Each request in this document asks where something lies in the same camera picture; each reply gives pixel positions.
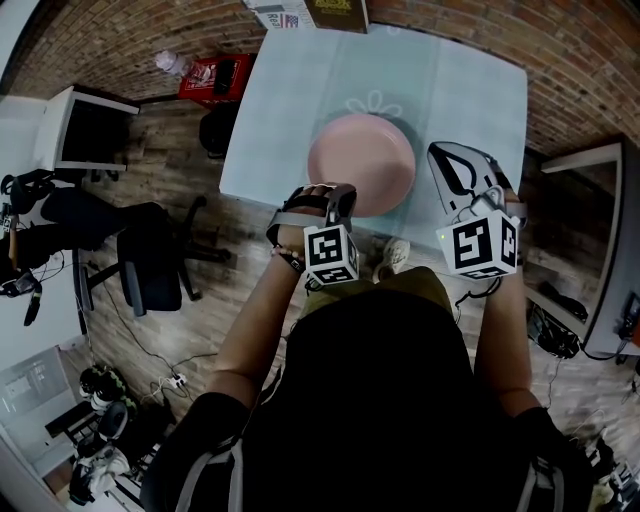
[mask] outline wrist strap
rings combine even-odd
[[[285,252],[285,251],[287,251],[287,249],[282,247],[280,244],[277,244],[273,248],[271,253],[279,254],[282,257],[282,259],[284,259],[284,261],[286,261],[289,265],[291,265],[296,272],[298,272],[299,274],[303,274],[306,269],[306,265],[304,264],[304,259],[295,257],[291,253],[291,251],[288,251],[288,252]]]

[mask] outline table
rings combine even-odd
[[[640,295],[640,149],[628,138],[606,146],[554,158],[541,166],[545,173],[561,172],[612,162],[616,167],[616,190],[611,232],[600,274],[598,289],[581,322],[569,311],[536,290],[527,288],[527,297],[580,337],[589,353],[615,354],[620,347],[617,330],[631,292]],[[629,343],[621,354],[640,356],[640,348]]]
[[[514,190],[522,173],[527,119],[524,70],[475,49],[396,27],[369,34],[270,30],[245,91],[225,160],[222,193],[281,206],[308,183],[314,137],[338,117],[380,115],[400,128],[416,155],[407,199],[354,225],[439,248],[447,218],[426,160],[437,140],[498,159]]]
[[[34,169],[96,169],[103,171],[126,171],[127,166],[113,163],[99,162],[73,162],[62,159],[62,151],[69,127],[69,119],[76,101],[84,101],[93,105],[99,105],[114,110],[120,110],[129,114],[137,114],[140,109],[74,91],[73,86],[65,89],[47,102],[47,107],[38,130],[36,144],[33,149]]]

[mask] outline black bag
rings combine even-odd
[[[200,121],[200,144],[209,158],[223,158],[227,154],[239,110],[240,102],[218,103]]]

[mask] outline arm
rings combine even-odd
[[[18,216],[11,217],[11,227],[9,228],[9,259],[13,270],[18,270]]]
[[[284,316],[300,274],[280,256],[264,274],[237,316],[216,358],[208,391],[253,408],[280,342]]]
[[[487,297],[475,362],[476,376],[500,400],[510,416],[539,407],[531,388],[531,360],[525,317],[522,268],[503,277]]]

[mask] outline power strip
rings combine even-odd
[[[177,375],[177,377],[172,377],[168,380],[169,384],[171,384],[174,389],[177,389],[180,386],[184,386],[187,383],[187,378],[184,376],[184,374],[178,373]]]

